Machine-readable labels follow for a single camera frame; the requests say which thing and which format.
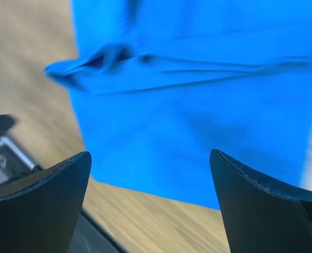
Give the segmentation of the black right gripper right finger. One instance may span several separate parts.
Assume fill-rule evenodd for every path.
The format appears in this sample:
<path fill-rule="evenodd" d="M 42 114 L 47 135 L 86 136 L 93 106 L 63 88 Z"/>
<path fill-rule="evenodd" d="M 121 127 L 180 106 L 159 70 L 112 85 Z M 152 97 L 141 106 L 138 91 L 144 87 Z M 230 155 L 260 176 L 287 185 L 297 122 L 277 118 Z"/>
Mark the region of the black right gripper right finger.
<path fill-rule="evenodd" d="M 312 191 L 213 149 L 210 168 L 232 253 L 312 253 Z"/>

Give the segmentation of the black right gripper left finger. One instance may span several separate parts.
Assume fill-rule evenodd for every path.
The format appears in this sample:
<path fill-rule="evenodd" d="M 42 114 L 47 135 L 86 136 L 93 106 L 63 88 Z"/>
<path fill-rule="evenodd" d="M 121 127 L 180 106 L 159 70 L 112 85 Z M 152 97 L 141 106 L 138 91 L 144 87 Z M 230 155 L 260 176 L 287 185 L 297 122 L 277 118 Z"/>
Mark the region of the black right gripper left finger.
<path fill-rule="evenodd" d="M 0 186 L 0 252 L 67 252 L 91 164 L 81 152 Z"/>

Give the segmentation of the blue t shirt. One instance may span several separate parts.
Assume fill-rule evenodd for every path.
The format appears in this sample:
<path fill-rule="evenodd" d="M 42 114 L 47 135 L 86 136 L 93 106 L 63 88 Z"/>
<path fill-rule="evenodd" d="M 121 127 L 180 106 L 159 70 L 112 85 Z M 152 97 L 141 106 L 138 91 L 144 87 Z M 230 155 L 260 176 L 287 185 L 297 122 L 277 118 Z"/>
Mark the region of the blue t shirt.
<path fill-rule="evenodd" d="M 71 1 L 69 91 L 98 182 L 219 207 L 219 149 L 302 181 L 312 125 L 312 1 Z"/>

